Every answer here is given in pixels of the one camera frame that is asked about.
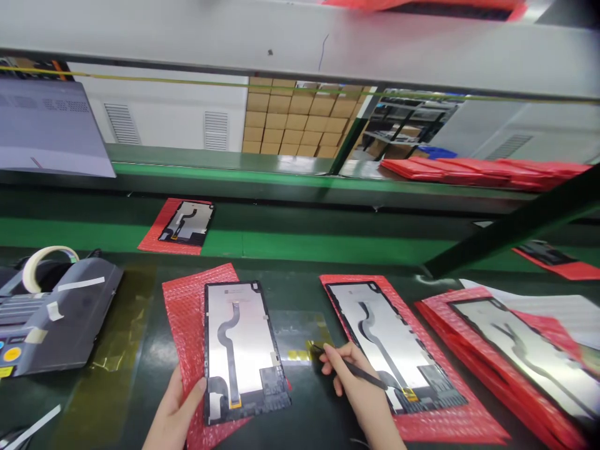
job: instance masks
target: hand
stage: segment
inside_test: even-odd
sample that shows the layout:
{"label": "hand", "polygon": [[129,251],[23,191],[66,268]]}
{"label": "hand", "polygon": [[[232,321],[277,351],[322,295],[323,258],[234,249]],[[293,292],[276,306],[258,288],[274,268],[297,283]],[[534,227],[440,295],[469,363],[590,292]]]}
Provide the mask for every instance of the hand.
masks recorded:
{"label": "hand", "polygon": [[344,391],[346,392],[371,448],[373,450],[406,449],[394,424],[385,391],[352,375],[344,363],[345,359],[379,379],[363,352],[353,342],[339,349],[325,344],[323,349],[325,353],[319,357],[321,362],[325,363],[321,372],[325,375],[336,372],[336,377],[333,379],[336,394],[341,397]]}
{"label": "hand", "polygon": [[175,367],[142,450],[181,450],[186,443],[189,424],[206,391],[206,378],[192,388],[183,401],[181,369]]}

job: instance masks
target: pen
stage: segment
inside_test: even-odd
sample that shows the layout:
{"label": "pen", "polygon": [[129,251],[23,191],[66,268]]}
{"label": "pen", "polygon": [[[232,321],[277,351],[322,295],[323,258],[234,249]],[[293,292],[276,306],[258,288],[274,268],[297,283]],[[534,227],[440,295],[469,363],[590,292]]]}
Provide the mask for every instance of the pen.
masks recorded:
{"label": "pen", "polygon": [[[312,346],[315,349],[317,349],[320,353],[325,353],[325,350],[323,350],[318,345],[313,344]],[[346,367],[348,368],[348,370],[350,371],[350,373],[352,375],[354,375],[354,376],[356,376],[358,378],[362,378],[363,380],[368,381],[369,383],[371,383],[373,386],[377,386],[378,388],[383,389],[384,391],[388,390],[388,385],[385,384],[380,379],[377,379],[373,375],[370,375],[367,372],[365,372],[364,370],[356,367],[351,362],[347,362],[346,360],[344,360],[344,362],[346,363]]]}

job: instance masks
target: tape roll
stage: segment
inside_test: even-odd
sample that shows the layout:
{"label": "tape roll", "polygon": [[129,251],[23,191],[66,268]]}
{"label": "tape roll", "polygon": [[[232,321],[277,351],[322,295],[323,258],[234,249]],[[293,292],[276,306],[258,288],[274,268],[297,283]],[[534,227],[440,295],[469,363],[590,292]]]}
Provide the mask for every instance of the tape roll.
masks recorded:
{"label": "tape roll", "polygon": [[23,286],[30,294],[38,294],[42,291],[42,288],[39,287],[39,284],[36,281],[36,269],[38,268],[38,264],[40,261],[42,261],[42,259],[55,251],[61,251],[66,254],[69,258],[71,258],[72,263],[79,261],[79,256],[77,256],[77,253],[65,246],[51,246],[36,251],[27,260],[25,267],[23,267]]}

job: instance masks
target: air vent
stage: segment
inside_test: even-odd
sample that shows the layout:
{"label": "air vent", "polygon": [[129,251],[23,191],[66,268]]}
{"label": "air vent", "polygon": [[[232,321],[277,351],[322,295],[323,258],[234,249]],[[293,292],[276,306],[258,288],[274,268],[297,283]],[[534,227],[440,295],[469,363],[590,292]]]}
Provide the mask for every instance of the air vent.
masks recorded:
{"label": "air vent", "polygon": [[533,136],[528,134],[515,134],[494,150],[486,159],[488,161],[495,161],[499,158],[508,158],[532,139]]}
{"label": "air vent", "polygon": [[88,104],[82,101],[43,99],[44,108],[48,111],[71,111],[72,113],[89,113]]}
{"label": "air vent", "polygon": [[141,144],[138,129],[127,105],[104,103],[114,138],[119,144]]}
{"label": "air vent", "polygon": [[227,151],[229,118],[225,112],[204,113],[204,148]]}
{"label": "air vent", "polygon": [[19,108],[36,109],[38,107],[36,101],[31,97],[14,96],[12,97],[12,101],[14,102],[14,105]]}

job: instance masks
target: workbench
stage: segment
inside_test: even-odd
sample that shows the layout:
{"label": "workbench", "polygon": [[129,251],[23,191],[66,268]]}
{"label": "workbench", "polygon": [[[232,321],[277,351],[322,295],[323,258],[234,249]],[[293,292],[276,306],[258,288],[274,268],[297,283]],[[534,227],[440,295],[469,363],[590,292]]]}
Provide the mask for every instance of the workbench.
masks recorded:
{"label": "workbench", "polygon": [[[0,263],[62,244],[81,256],[100,247],[108,261],[125,270],[86,367],[0,382],[2,429],[32,424],[55,405],[63,406],[64,411],[34,436],[31,450],[140,448],[178,361],[161,283],[230,262],[240,280],[260,280],[270,311],[323,313],[337,345],[346,338],[318,276],[386,276],[486,409],[512,436],[507,447],[495,448],[544,448],[448,351],[414,308],[418,300],[460,288],[456,279],[423,281],[418,265],[475,233],[471,222],[482,217],[216,201],[202,256],[139,252],[136,247],[165,198],[0,188]],[[593,224],[570,224],[540,238],[600,265],[600,234]],[[452,276],[518,294],[582,294],[600,303],[600,282],[568,282],[512,251]],[[350,441],[364,440],[364,436],[348,401],[335,396],[332,379],[322,376],[319,369],[286,367],[292,407],[254,417],[219,448],[362,448]],[[477,448],[411,442],[407,446]]]}

